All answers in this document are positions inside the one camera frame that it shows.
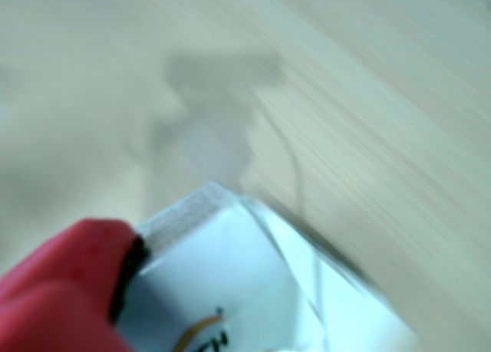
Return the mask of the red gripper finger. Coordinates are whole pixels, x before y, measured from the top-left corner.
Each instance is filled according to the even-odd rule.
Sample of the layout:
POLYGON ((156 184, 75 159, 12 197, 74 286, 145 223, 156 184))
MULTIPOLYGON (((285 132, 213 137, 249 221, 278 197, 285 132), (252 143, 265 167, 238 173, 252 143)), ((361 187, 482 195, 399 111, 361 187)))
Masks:
POLYGON ((149 255, 125 222, 83 219, 1 278, 3 351, 129 351, 115 324, 149 255))

